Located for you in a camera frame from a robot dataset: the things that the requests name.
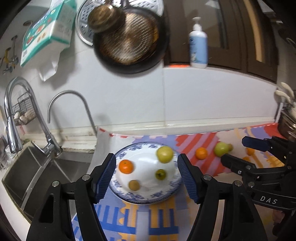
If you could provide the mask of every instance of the egg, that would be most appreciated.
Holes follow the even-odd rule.
[[[28,122],[28,119],[24,115],[21,115],[20,119],[19,119],[19,123],[21,125],[25,125],[25,124],[27,124],[27,122]]]
[[[31,115],[31,113],[30,113],[29,111],[27,111],[27,112],[25,113],[25,117],[27,118],[27,121],[29,121],[29,120],[31,120],[32,115]]]
[[[18,119],[19,117],[20,117],[20,113],[19,113],[19,112],[16,112],[15,115],[14,115],[14,117],[13,117],[13,119],[16,120],[16,119]]]

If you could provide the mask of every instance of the pan handle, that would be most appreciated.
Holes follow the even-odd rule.
[[[121,2],[122,8],[130,8],[131,7],[129,0],[121,0],[120,2]]]

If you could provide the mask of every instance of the wooden cabinet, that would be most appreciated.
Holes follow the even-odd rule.
[[[189,63],[192,18],[208,35],[209,66],[276,82],[277,48],[269,19],[256,0],[164,0],[170,27],[165,64]]]

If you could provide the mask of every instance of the small green fruit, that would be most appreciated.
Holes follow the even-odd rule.
[[[221,157],[229,152],[229,146],[225,142],[218,142],[214,148],[214,153],[217,157]]]
[[[166,171],[163,170],[163,169],[158,169],[156,172],[155,172],[155,177],[156,179],[158,180],[163,180],[166,178]]]
[[[161,163],[168,163],[173,159],[174,152],[169,146],[162,146],[156,151],[156,156]]]

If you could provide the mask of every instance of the paper towel package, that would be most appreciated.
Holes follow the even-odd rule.
[[[37,69],[43,81],[53,76],[60,52],[70,46],[75,15],[75,0],[55,2],[26,32],[20,65]]]

